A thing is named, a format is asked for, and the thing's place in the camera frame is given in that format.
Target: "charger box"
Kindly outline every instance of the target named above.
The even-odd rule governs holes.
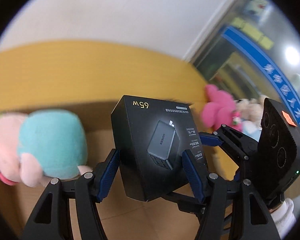
[[[111,114],[126,195],[149,201],[187,183],[181,154],[190,149],[206,165],[187,104],[123,96]]]

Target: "orange sticker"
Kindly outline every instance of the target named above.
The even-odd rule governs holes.
[[[290,115],[287,114],[286,112],[282,111],[283,117],[286,119],[286,121],[288,122],[288,124],[293,125],[293,126],[297,126],[293,120],[291,119]]]

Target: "ceiling light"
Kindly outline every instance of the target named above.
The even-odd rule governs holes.
[[[285,55],[288,62],[292,65],[297,65],[300,62],[300,54],[294,47],[287,47]]]

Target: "white sleeve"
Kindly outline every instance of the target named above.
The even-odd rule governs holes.
[[[286,236],[296,222],[296,218],[292,212],[293,201],[287,198],[281,207],[271,214],[281,239]]]

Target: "pink plush toy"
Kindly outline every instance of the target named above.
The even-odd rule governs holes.
[[[215,85],[206,85],[206,96],[209,100],[202,112],[203,124],[217,130],[222,124],[242,131],[240,112],[236,111],[236,104],[233,97],[226,91],[219,90]]]

